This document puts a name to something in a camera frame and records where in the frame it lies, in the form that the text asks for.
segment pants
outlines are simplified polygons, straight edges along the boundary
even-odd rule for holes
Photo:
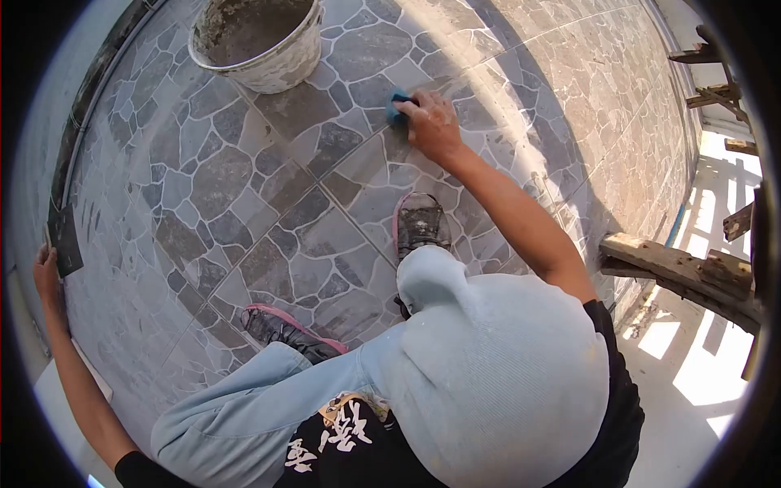
[[[607,352],[575,298],[535,276],[466,278],[434,246],[407,256],[397,284],[412,317],[361,347],[312,366],[271,343],[174,405],[152,430],[160,464],[196,486],[272,486],[298,425],[346,390],[388,399],[413,452],[449,486],[480,486],[486,476],[532,486],[524,469],[547,463],[552,481],[586,453],[607,405]],[[573,364],[583,351],[593,361]],[[552,434],[540,416],[551,417],[551,403]],[[520,461],[497,465],[508,456]]]

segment hand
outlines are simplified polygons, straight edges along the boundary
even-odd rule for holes
[[[409,144],[445,170],[467,148],[461,141],[458,117],[453,102],[436,91],[416,91],[412,102],[394,102],[396,109],[409,117]]]
[[[57,272],[57,250],[47,244],[38,249],[33,264],[33,279],[44,308],[58,312],[62,307],[59,274]]]

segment dirty shoe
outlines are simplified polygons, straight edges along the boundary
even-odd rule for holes
[[[348,351],[344,344],[317,337],[286,312],[268,305],[249,305],[241,314],[241,325],[264,347],[272,342],[287,344],[313,365]]]
[[[398,202],[393,233],[399,262],[421,246],[439,246],[450,251],[448,218],[442,205],[429,194],[413,191]]]

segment pink shoe sole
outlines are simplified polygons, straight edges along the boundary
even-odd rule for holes
[[[322,337],[318,337],[315,334],[309,332],[303,325],[301,325],[298,322],[298,320],[294,319],[292,315],[285,312],[284,310],[279,310],[277,307],[272,307],[271,305],[264,305],[262,303],[253,303],[251,305],[248,305],[245,310],[263,310],[264,312],[269,313],[271,315],[276,315],[277,317],[284,320],[285,322],[290,323],[293,327],[302,331],[306,335],[314,337],[317,340],[321,340],[322,342],[328,344],[329,346],[339,351],[341,354],[350,351],[350,348],[345,346],[341,342],[338,342],[333,339],[323,339]]]

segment sponge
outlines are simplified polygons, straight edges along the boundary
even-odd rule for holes
[[[396,107],[394,107],[393,102],[412,102],[415,105],[420,106],[416,100],[412,100],[412,98],[407,95],[407,92],[399,87],[394,87],[393,90],[390,91],[387,104],[385,105],[385,116],[388,119],[388,123],[391,125],[405,125],[409,118],[405,114],[399,112]]]

